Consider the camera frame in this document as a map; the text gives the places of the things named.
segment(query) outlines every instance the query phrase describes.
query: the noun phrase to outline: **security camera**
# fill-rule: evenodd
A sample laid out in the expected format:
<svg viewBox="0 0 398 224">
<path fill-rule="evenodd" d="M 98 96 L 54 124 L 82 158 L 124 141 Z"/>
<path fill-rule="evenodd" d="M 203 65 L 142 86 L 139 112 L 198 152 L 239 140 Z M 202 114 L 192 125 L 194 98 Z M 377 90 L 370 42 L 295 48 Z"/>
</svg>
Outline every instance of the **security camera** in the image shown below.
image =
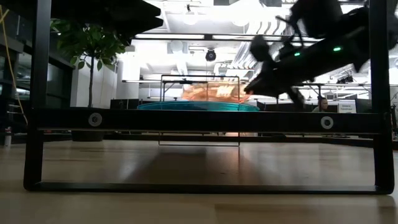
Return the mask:
<svg viewBox="0 0 398 224">
<path fill-rule="evenodd" d="M 214 49 L 208 49 L 206 53 L 206 61 L 212 62 L 214 60 L 216 60 L 216 52 Z"/>
</svg>

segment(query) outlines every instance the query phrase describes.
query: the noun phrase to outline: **green led light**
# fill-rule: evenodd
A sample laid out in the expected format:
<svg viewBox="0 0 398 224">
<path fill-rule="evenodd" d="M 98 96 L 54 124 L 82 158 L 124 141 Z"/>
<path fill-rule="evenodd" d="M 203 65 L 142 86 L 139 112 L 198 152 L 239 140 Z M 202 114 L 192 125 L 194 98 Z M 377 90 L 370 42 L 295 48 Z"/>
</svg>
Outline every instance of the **green led light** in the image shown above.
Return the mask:
<svg viewBox="0 0 398 224">
<path fill-rule="evenodd" d="M 341 47 L 335 47 L 335 48 L 333 49 L 334 52 L 338 52 L 338 51 L 340 51 L 340 50 L 341 50 Z"/>
</svg>

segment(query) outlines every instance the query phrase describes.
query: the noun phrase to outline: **robotic arm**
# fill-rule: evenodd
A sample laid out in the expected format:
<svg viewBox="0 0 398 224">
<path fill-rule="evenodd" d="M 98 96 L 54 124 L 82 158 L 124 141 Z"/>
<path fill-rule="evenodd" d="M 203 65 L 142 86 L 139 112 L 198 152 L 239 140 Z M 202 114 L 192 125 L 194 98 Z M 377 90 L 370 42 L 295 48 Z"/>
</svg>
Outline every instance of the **robotic arm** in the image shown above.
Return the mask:
<svg viewBox="0 0 398 224">
<path fill-rule="evenodd" d="M 294 28 L 295 34 L 283 40 L 279 59 L 273 60 L 268 53 L 269 45 L 261 35 L 256 36 L 250 51 L 262 63 L 260 74 L 244 89 L 246 93 L 278 97 L 287 93 L 298 107 L 303 107 L 304 98 L 293 88 L 302 82 L 314 80 L 337 68 L 352 63 L 358 72 L 369 59 L 369 9 L 363 7 L 343 14 L 338 0 L 298 0 L 291 7 L 288 20 L 277 17 Z M 398 19 L 390 12 L 389 49 L 398 40 Z M 310 47 L 304 47 L 298 21 L 301 20 L 309 37 L 322 39 Z M 294 47 L 295 36 L 301 40 Z"/>
</svg>

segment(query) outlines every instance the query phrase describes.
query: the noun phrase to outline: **yellow cable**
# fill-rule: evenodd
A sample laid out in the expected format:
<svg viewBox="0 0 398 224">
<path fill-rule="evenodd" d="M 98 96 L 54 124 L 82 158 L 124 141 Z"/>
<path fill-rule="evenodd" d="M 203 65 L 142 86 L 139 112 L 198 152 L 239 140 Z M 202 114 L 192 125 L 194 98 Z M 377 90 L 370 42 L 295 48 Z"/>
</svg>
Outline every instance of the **yellow cable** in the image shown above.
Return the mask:
<svg viewBox="0 0 398 224">
<path fill-rule="evenodd" d="M 3 31 L 3 34 L 4 34 L 4 42 L 5 42 L 5 44 L 6 44 L 6 52 L 7 52 L 7 58 L 8 58 L 8 65 L 10 66 L 10 71 L 11 71 L 11 76 L 12 76 L 12 84 L 14 85 L 15 91 L 17 91 L 17 83 L 16 83 L 16 81 L 15 81 L 14 69 L 12 69 L 12 63 L 11 63 L 11 59 L 10 59 L 10 52 L 9 52 L 9 50 L 8 50 L 8 42 L 7 42 L 7 34 L 6 34 L 6 25 L 5 25 L 5 22 L 2 22 L 2 21 L 4 20 L 4 18 L 7 16 L 8 12 L 9 12 L 9 10 L 7 9 L 6 12 L 5 12 L 4 15 L 3 15 L 3 13 L 2 13 L 2 6 L 0 5 L 0 16 L 1 16 L 0 23 L 2 23 L 2 31 Z M 26 116 L 25 116 L 24 109 L 23 109 L 23 107 L 22 107 L 21 99 L 19 98 L 18 92 L 17 92 L 17 100 L 18 100 L 19 106 L 20 106 L 20 108 L 21 108 L 22 115 L 24 116 L 26 125 L 28 125 L 27 118 L 26 118 Z"/>
</svg>

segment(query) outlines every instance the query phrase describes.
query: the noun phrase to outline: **plant pot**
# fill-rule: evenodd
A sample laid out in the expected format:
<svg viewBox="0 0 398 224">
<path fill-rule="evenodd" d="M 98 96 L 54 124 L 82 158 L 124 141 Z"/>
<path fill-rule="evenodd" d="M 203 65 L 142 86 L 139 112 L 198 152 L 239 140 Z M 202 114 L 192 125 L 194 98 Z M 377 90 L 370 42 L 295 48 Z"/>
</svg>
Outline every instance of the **plant pot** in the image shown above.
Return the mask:
<svg viewBox="0 0 398 224">
<path fill-rule="evenodd" d="M 72 141 L 100 142 L 104 139 L 103 131 L 72 131 Z"/>
</svg>

